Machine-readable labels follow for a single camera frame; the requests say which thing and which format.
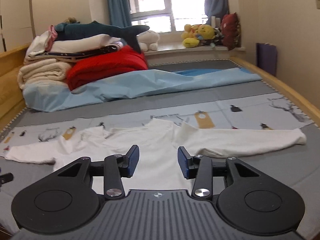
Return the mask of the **white long-sleeve shirt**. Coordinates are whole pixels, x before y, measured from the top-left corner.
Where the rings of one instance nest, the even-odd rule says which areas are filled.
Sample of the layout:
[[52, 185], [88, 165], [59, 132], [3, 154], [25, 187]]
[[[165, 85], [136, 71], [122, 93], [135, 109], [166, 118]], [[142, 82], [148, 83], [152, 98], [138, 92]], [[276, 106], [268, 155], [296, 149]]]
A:
[[124, 189], [191, 190], [182, 176], [177, 150], [183, 146], [191, 155], [212, 158], [246, 157], [304, 145], [300, 129], [200, 129], [189, 124], [152, 119], [144, 126], [131, 128], [91, 127], [76, 132], [71, 139], [12, 146], [5, 158], [20, 163], [53, 164], [54, 170], [80, 157], [102, 161], [109, 155], [125, 154], [131, 146], [140, 150], [134, 175], [123, 182]]

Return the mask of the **light blue sheet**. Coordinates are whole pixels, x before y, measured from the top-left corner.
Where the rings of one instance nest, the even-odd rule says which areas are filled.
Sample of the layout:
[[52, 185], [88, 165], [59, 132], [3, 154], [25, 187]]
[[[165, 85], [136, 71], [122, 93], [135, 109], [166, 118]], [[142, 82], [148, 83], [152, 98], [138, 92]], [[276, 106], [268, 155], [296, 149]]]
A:
[[23, 97], [29, 108], [54, 112], [117, 99], [134, 99], [260, 80], [258, 74], [244, 68], [191, 69], [179, 72], [150, 69], [108, 77], [74, 90], [50, 83], [30, 84], [25, 86]]

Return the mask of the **printed light bed sheet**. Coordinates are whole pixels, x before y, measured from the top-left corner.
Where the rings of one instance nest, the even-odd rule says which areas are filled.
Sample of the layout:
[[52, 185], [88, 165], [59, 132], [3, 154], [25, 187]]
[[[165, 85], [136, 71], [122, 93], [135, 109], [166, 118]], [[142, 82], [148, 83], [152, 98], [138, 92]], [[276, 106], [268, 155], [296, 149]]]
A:
[[312, 123], [307, 114], [279, 93], [154, 109], [127, 109], [132, 105], [132, 101], [125, 103], [120, 113], [103, 114], [105, 104], [56, 113], [26, 113], [2, 137], [1, 157], [13, 146], [54, 141], [61, 135], [69, 139], [76, 132], [95, 126], [104, 129], [144, 126], [151, 119], [168, 120], [177, 126], [186, 123], [201, 129], [296, 129]]

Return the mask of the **cream folded blanket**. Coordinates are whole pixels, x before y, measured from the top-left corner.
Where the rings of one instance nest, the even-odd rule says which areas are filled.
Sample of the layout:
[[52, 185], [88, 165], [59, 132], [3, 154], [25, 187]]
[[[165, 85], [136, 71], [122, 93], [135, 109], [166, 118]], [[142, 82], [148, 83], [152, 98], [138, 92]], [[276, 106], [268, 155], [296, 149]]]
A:
[[21, 90], [24, 90], [26, 85], [36, 83], [67, 86], [66, 77], [72, 66], [68, 62], [56, 59], [46, 59], [27, 64], [20, 68], [17, 83]]

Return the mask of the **red blanket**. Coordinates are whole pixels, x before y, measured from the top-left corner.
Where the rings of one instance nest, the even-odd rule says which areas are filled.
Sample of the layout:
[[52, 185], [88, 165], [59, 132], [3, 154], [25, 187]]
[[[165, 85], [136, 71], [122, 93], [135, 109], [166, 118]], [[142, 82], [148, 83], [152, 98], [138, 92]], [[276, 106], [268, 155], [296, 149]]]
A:
[[147, 70], [148, 63], [144, 54], [124, 46], [119, 51], [93, 56], [77, 62], [67, 73], [70, 90], [90, 82], [98, 81], [127, 72]]

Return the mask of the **white folded quilt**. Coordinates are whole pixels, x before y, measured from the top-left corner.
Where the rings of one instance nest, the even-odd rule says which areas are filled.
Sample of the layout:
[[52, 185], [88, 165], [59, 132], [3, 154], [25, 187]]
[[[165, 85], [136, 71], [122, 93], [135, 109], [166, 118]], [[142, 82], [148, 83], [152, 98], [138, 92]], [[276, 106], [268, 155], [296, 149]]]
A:
[[24, 60], [36, 61], [40, 59], [61, 58], [76, 61], [95, 53], [110, 53], [123, 48], [120, 38], [107, 34], [99, 34], [79, 40], [56, 41], [54, 33], [45, 31], [36, 36], [25, 54]]

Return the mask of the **purple bag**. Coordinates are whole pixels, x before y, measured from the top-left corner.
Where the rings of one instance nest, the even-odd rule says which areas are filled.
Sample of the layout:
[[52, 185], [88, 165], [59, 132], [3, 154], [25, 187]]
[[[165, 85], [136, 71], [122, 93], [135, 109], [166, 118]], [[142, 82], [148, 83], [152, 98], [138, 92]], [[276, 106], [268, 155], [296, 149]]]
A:
[[256, 43], [256, 66], [276, 76], [278, 51], [275, 45]]

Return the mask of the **dark teal shark plush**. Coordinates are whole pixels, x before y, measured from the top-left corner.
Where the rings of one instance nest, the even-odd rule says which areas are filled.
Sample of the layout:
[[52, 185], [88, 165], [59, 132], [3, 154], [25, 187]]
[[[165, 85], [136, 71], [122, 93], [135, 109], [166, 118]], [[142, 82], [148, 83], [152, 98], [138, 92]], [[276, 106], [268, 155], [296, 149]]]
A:
[[131, 25], [129, 27], [118, 27], [105, 25], [97, 21], [88, 24], [81, 23], [59, 23], [54, 27], [57, 33], [57, 41], [80, 40], [99, 34], [106, 34], [111, 37], [120, 38], [136, 52], [141, 53], [137, 36], [150, 29], [147, 25]]

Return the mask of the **dark red cushion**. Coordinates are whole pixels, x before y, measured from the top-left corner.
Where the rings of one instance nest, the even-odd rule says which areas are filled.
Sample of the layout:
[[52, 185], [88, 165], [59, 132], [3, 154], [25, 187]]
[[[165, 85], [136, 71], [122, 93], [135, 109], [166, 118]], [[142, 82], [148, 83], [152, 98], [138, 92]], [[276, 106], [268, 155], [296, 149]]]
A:
[[241, 25], [237, 13], [227, 14], [221, 22], [222, 45], [233, 50], [241, 45]]

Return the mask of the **yellow plush toy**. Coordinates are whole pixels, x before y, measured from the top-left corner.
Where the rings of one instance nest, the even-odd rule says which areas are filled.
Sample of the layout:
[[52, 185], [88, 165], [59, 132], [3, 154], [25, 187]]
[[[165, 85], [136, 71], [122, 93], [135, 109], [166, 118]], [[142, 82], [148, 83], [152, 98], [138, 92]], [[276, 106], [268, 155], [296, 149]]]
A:
[[215, 29], [207, 24], [186, 24], [181, 35], [182, 44], [185, 48], [207, 46], [214, 43], [216, 37]]

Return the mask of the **white plush toy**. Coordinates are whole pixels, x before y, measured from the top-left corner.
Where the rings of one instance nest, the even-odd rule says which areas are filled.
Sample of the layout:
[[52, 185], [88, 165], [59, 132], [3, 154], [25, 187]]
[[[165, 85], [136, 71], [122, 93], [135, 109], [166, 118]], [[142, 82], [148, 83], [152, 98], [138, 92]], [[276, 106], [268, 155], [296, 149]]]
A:
[[137, 41], [142, 52], [157, 51], [159, 40], [159, 33], [151, 30], [145, 31], [137, 36]]

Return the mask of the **blue left curtain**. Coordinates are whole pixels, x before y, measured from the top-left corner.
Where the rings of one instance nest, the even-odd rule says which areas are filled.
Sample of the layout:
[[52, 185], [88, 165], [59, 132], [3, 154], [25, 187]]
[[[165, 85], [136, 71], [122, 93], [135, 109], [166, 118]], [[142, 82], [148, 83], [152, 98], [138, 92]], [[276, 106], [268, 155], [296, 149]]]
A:
[[107, 0], [110, 24], [125, 28], [132, 25], [129, 0]]

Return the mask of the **wooden bed frame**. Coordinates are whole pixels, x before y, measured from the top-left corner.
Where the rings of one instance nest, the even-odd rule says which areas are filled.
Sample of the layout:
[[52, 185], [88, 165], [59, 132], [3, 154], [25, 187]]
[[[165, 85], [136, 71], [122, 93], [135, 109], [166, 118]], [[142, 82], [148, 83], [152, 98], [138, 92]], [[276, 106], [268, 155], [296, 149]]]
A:
[[[1, 53], [1, 133], [9, 128], [12, 122], [15, 121], [26, 108], [22, 92], [16, 83], [16, 79], [28, 47], [29, 44], [27, 43]], [[176, 51], [167, 50], [155, 54], [147, 54], [146, 58], [151, 67], [182, 62], [229, 61], [238, 67], [244, 67], [260, 75], [263, 83], [285, 96], [301, 109], [303, 113], [310, 117], [316, 125], [319, 125], [319, 109], [316, 106], [283, 81], [237, 57], [236, 53], [228, 53], [223, 50], [185, 51], [184, 49], [179, 49]]]

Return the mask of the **window with grey frame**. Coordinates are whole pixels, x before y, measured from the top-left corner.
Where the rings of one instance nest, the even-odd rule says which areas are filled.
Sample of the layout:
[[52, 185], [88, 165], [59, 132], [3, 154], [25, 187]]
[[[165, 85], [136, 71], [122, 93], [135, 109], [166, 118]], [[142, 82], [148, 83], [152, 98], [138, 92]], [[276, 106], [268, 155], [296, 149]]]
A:
[[129, 0], [131, 23], [157, 33], [184, 31], [186, 24], [204, 24], [204, 0]]

